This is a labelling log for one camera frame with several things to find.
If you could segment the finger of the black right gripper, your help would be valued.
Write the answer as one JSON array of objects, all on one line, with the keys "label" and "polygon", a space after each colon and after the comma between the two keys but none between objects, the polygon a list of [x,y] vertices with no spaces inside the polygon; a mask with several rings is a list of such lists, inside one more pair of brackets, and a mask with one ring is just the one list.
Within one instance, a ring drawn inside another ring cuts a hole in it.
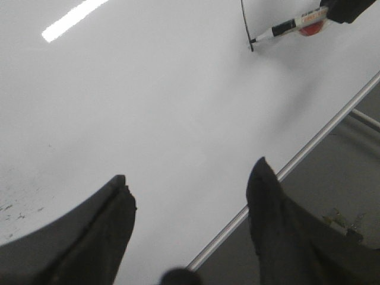
[{"label": "finger of the black right gripper", "polygon": [[367,10],[375,0],[321,0],[319,5],[327,7],[327,18],[339,24],[351,24]]}]

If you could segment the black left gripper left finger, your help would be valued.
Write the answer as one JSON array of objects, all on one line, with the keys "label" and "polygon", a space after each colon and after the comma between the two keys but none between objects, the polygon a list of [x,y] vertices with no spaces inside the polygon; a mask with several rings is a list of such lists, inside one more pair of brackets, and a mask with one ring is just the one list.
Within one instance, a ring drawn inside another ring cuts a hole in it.
[{"label": "black left gripper left finger", "polygon": [[113,284],[134,229],[124,175],[48,225],[1,246],[1,284]]}]

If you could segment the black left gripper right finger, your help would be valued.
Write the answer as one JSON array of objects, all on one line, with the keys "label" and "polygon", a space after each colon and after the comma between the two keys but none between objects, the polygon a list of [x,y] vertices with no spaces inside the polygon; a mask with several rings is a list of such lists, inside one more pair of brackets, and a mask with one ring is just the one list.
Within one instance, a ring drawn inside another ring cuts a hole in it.
[{"label": "black left gripper right finger", "polygon": [[289,198],[264,157],[252,169],[246,199],[261,284],[379,284],[379,251]]}]

